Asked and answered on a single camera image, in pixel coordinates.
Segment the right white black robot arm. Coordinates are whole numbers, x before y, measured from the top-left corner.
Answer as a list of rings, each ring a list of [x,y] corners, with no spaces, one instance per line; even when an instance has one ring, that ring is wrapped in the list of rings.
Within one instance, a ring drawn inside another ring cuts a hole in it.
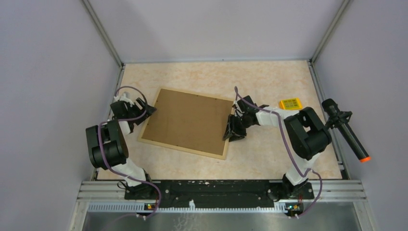
[[[283,175],[281,184],[268,194],[274,201],[297,197],[307,184],[313,164],[332,141],[314,109],[295,111],[266,104],[258,106],[250,96],[238,97],[232,107],[234,113],[228,116],[223,140],[242,140],[247,128],[255,125],[279,128],[292,166]]]

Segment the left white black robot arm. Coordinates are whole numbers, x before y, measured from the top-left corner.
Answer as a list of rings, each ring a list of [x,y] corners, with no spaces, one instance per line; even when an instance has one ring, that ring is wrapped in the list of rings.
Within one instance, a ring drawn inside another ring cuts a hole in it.
[[[143,199],[152,197],[154,186],[149,174],[129,159],[125,136],[133,133],[134,127],[152,116],[156,107],[141,98],[135,102],[124,98],[111,104],[114,116],[101,126],[86,128],[89,159],[95,168],[120,173],[125,182],[124,189],[138,194]]]

